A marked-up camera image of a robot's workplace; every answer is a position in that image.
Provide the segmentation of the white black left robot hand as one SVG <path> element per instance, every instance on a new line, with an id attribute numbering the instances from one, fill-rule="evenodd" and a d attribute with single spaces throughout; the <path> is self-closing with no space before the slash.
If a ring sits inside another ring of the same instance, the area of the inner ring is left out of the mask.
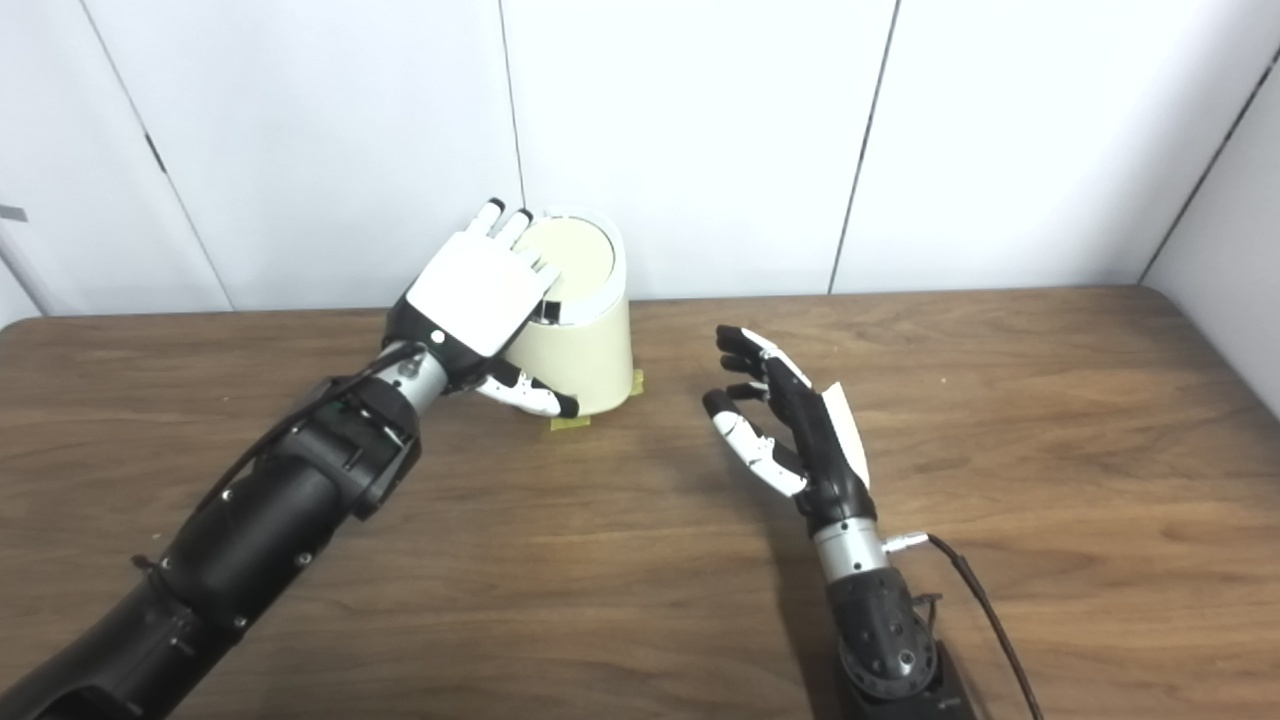
<path id="1" fill-rule="evenodd" d="M 516 247 L 532 224 L 521 208 L 506 215 L 488 200 L 431 256 L 387 314 L 387 352 L 407 357 L 379 372 L 417 416 L 436 398 L 474 391 L 538 416 L 576 418 L 576 398 L 506 359 L 506 350 L 543 305 L 558 270 Z"/>

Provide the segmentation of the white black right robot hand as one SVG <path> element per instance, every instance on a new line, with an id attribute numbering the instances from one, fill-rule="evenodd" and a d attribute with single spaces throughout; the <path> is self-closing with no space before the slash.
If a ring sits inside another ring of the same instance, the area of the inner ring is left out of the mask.
<path id="1" fill-rule="evenodd" d="M 794 498 L 812 534 L 845 521 L 876 520 L 865 473 L 849 454 L 852 437 L 837 423 L 837 404 L 818 392 L 781 347 L 748 328 L 719 324 L 716 346 L 723 369 L 749 378 L 701 398 L 712 425 L 739 460 L 772 489 Z M 739 406 L 744 400 L 764 404 L 790 430 L 792 445 L 748 418 Z"/>

